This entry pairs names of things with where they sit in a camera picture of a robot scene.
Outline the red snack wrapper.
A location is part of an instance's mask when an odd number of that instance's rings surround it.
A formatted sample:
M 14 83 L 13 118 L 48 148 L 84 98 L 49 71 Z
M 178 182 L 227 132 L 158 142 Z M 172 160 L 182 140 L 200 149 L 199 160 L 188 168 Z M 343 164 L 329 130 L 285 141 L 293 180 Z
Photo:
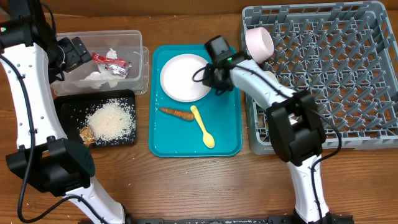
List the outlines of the red snack wrapper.
M 107 58 L 97 53 L 92 53 L 91 57 L 96 64 L 102 65 L 105 69 L 111 70 L 113 74 L 119 76 L 126 76 L 131 67 L 131 63 L 123 59 Z

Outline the brown food lump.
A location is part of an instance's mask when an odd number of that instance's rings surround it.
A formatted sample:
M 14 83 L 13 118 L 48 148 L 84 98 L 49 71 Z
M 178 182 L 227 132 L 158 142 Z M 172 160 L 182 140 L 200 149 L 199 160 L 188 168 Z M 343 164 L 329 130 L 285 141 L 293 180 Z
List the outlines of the brown food lump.
M 80 137 L 83 141 L 83 144 L 87 147 L 90 147 L 95 143 L 94 132 L 89 126 L 85 126 L 80 129 Z

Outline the white cup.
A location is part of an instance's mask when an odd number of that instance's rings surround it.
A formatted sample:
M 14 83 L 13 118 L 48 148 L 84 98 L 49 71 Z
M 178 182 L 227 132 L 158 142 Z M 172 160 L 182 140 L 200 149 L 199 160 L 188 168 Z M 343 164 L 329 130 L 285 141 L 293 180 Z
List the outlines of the white cup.
M 272 73 L 272 72 L 270 72 L 270 71 L 265 71 L 265 73 L 266 73 L 266 75 L 268 76 L 268 77 L 270 77 L 271 79 L 273 79 L 275 82 L 279 82 L 278 81 L 278 79 L 276 78 L 276 76 Z

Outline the pile of white rice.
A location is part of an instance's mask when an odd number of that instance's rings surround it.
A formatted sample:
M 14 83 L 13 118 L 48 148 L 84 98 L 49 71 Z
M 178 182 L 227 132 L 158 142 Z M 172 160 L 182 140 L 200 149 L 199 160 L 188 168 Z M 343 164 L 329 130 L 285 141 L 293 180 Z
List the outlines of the pile of white rice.
M 136 138 L 135 105 L 127 98 L 108 99 L 94 107 L 85 117 L 85 128 L 90 130 L 94 143 L 99 145 L 127 143 Z

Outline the white round plate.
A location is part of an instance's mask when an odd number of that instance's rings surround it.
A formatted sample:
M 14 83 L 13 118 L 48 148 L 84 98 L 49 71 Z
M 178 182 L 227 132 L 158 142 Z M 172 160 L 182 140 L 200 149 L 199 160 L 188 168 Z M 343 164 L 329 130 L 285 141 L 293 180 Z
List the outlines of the white round plate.
M 193 75 L 208 61 L 195 54 L 180 54 L 165 63 L 160 73 L 160 85 L 167 96 L 183 103 L 206 96 L 211 88 L 193 81 Z

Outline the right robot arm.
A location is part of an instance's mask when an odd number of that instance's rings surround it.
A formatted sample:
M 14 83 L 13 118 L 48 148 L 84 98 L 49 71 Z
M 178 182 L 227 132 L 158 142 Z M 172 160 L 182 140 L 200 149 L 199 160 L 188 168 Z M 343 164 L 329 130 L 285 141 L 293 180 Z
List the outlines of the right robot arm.
M 300 223 L 323 223 L 329 214 L 320 177 L 326 135 L 312 94 L 275 81 L 245 52 L 233 52 L 220 35 L 205 49 L 211 63 L 201 82 L 219 95 L 236 87 L 264 109 L 272 148 L 290 170 L 295 215 Z

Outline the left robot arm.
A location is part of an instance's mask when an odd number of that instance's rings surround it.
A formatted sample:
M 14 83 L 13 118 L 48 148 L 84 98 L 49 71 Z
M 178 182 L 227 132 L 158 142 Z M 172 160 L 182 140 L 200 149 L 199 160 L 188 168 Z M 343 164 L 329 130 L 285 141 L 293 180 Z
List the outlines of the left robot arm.
M 6 157 L 22 186 L 74 203 L 93 223 L 132 223 L 95 177 L 90 150 L 65 134 L 50 86 L 65 72 L 91 60 L 79 38 L 57 39 L 49 7 L 39 0 L 8 2 L 10 19 L 1 24 L 1 63 L 17 118 L 17 152 Z

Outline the white napkin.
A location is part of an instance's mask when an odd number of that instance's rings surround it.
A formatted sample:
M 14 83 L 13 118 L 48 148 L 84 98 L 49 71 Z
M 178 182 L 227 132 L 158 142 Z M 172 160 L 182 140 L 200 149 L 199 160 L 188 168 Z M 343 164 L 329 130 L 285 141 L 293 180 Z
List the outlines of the white napkin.
M 118 58 L 117 51 L 110 48 L 104 57 L 116 59 Z M 98 67 L 98 71 L 91 72 L 86 78 L 83 79 L 83 81 L 101 81 L 101 83 L 95 83 L 93 88 L 98 89 L 104 84 L 104 81 L 107 81 L 109 83 L 109 86 L 113 88 L 118 84 L 118 80 L 123 80 L 127 77 L 127 75 L 115 75 L 111 72 L 111 70 L 105 69 L 102 65 L 96 65 Z

